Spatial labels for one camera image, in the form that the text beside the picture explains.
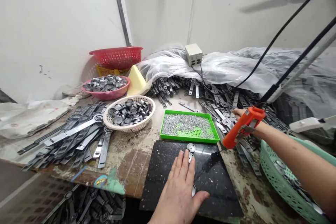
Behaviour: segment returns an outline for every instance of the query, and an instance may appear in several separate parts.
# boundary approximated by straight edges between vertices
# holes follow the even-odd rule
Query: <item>yellow sponge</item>
[[[143,90],[147,82],[142,77],[142,74],[136,65],[131,67],[128,77],[130,78],[131,83],[128,86],[127,96],[144,95],[147,93],[148,90]]]

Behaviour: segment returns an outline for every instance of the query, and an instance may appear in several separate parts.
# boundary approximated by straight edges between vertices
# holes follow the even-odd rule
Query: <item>sticker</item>
[[[102,188],[102,186],[106,183],[106,181],[107,181],[107,176],[101,175],[99,178],[96,179],[93,186],[97,188]]]

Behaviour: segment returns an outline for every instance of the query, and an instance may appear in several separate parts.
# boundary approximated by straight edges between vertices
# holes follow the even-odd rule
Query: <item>pink bowl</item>
[[[85,93],[92,94],[94,97],[96,97],[100,100],[114,100],[114,99],[117,99],[117,98],[123,96],[127,92],[128,85],[131,82],[131,80],[129,78],[125,77],[125,76],[120,75],[120,77],[123,77],[128,81],[126,86],[124,86],[122,88],[119,88],[119,89],[116,89],[116,90],[113,90],[113,91],[108,91],[108,92],[90,92],[90,91],[85,90],[85,88],[83,88],[83,86],[82,86],[82,90]]]

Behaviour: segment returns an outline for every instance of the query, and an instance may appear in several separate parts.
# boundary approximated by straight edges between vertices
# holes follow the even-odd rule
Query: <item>green basket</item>
[[[181,135],[179,136],[172,136],[172,135],[163,135],[161,134],[162,132],[162,127],[163,124],[165,123],[165,117],[166,114],[185,114],[185,115],[192,115],[192,116],[199,116],[199,117],[204,117],[209,120],[211,128],[209,129],[213,135],[215,136],[215,139],[206,139],[206,138],[200,138],[202,135],[201,129],[195,127],[195,130],[192,132],[181,132]],[[185,112],[185,111],[177,111],[177,110],[165,110],[164,111],[164,116],[163,116],[163,121],[162,121],[162,126],[161,126],[161,131],[160,131],[160,137],[162,139],[173,139],[173,140],[181,140],[181,141],[188,141],[188,142],[205,142],[209,144],[216,144],[219,141],[219,136],[217,134],[216,128],[214,126],[214,123],[211,119],[211,115],[209,114],[203,114],[203,113],[194,113],[194,112]]]
[[[329,163],[336,166],[336,158],[328,154],[327,152],[321,150],[318,146],[312,144],[309,141],[303,141],[299,138],[292,137],[297,142],[301,143],[303,146],[316,153],[320,157],[327,160]],[[276,155],[276,153],[271,149],[271,147],[264,141],[261,141],[261,152],[260,152],[260,164],[267,179],[272,184],[274,189],[280,194],[280,196],[303,218],[305,218],[310,223],[322,224],[330,223],[327,218],[320,215],[314,210],[314,208],[309,205],[283,178],[283,176],[278,172],[274,166],[274,161],[281,159]],[[286,168],[286,175],[291,179],[296,179],[291,170]]]

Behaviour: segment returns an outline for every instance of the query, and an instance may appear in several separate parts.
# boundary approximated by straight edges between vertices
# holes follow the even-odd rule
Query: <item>green plastic tray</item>
[[[192,115],[192,116],[199,116],[199,117],[204,117],[209,120],[211,130],[213,132],[213,135],[215,136],[215,139],[206,139],[206,138],[200,138],[199,136],[202,134],[200,128],[196,128],[195,130],[189,133],[181,133],[181,136],[172,136],[172,135],[163,135],[161,134],[162,132],[162,127],[163,124],[165,123],[165,117],[166,114],[186,114],[186,115]],[[211,115],[209,114],[203,114],[203,113],[194,113],[194,112],[185,112],[185,111],[177,111],[177,110],[165,110],[164,111],[164,116],[163,116],[163,121],[162,121],[162,126],[161,126],[161,131],[160,131],[160,137],[162,139],[172,139],[172,140],[181,140],[181,141],[188,141],[188,142],[204,142],[204,143],[209,143],[209,144],[215,144],[219,141],[219,136],[217,134],[216,128],[214,126],[214,123],[211,119]]]

